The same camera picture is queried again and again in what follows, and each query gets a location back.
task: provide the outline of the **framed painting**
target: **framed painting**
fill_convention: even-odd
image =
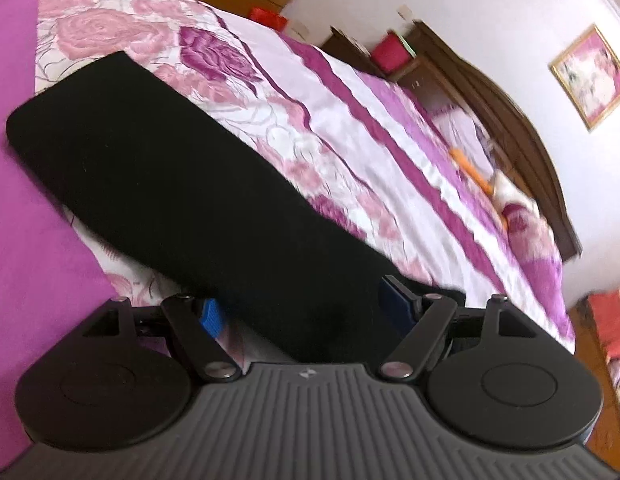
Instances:
[[[588,130],[620,103],[620,63],[592,25],[550,64]]]

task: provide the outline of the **black circular disc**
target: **black circular disc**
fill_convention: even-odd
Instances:
[[[434,368],[427,398],[460,433],[508,449],[559,446],[588,433],[602,400],[594,377],[543,337],[499,337]]]
[[[16,388],[18,414],[35,440],[74,450],[129,446],[162,431],[189,399],[186,371],[158,352],[63,350],[46,354]]]

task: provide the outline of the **purple rose print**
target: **purple rose print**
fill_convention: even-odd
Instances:
[[[226,81],[235,77],[257,94],[252,83],[261,81],[247,58],[209,30],[181,27],[179,30],[181,63],[211,81]]]
[[[335,224],[340,225],[351,235],[356,236],[360,240],[365,240],[365,238],[367,238],[365,231],[350,220],[346,212],[327,196],[313,196],[308,199],[308,202],[317,213],[325,218],[329,218]]]

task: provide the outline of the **white logo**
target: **white logo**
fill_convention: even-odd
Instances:
[[[312,370],[311,368],[306,368],[299,375],[304,379],[312,379],[318,372],[316,370]]]

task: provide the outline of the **black trousers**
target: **black trousers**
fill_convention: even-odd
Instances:
[[[218,298],[299,361],[376,367],[392,351],[399,336],[377,304],[385,274],[465,302],[402,277],[122,52],[25,103],[7,126],[25,163],[94,232]]]

